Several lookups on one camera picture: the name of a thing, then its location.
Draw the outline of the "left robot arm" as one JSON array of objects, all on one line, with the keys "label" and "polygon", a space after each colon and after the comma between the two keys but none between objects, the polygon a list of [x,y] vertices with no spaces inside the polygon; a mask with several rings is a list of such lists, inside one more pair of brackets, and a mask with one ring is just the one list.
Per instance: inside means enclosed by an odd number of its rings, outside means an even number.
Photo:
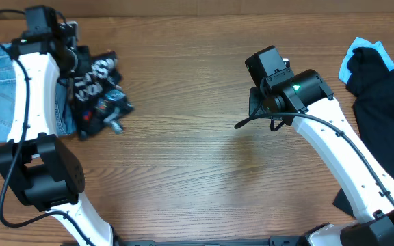
[{"label": "left robot arm", "polygon": [[27,30],[6,49],[16,73],[16,95],[12,126],[0,146],[3,190],[35,207],[40,218],[56,218],[79,245],[119,245],[113,227],[85,194],[78,158],[57,136],[57,84],[91,70],[89,50],[77,45],[77,23],[53,8],[34,6],[23,15]]}]

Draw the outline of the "black orange patterned jersey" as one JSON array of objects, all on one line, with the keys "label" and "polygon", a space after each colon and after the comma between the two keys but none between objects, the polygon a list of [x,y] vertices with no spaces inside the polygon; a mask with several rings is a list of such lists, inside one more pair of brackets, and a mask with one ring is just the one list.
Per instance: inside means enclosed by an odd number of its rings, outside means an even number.
[{"label": "black orange patterned jersey", "polygon": [[116,52],[108,50],[91,57],[92,71],[73,77],[71,110],[77,135],[82,141],[107,127],[117,135],[123,133],[120,120],[134,110],[120,86],[122,75],[117,70]]}]

